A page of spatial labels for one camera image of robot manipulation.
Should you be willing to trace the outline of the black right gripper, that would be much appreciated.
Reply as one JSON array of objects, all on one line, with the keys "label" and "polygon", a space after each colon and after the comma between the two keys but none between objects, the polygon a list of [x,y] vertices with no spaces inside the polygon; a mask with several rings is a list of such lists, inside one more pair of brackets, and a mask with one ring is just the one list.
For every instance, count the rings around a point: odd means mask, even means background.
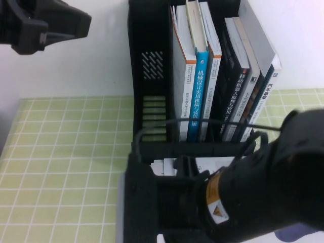
[{"label": "black right gripper", "polygon": [[157,176],[159,233],[165,242],[216,242],[206,206],[206,185],[216,175],[199,171],[196,158],[174,160],[176,176]]}]

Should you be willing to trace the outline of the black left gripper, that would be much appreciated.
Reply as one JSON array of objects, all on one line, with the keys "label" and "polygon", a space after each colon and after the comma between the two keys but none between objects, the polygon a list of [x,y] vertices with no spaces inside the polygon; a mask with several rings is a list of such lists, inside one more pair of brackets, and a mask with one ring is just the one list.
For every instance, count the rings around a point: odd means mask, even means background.
[{"label": "black left gripper", "polygon": [[91,16],[64,1],[38,1],[37,20],[18,1],[1,1],[1,44],[19,55],[43,51],[48,38],[85,38]]}]

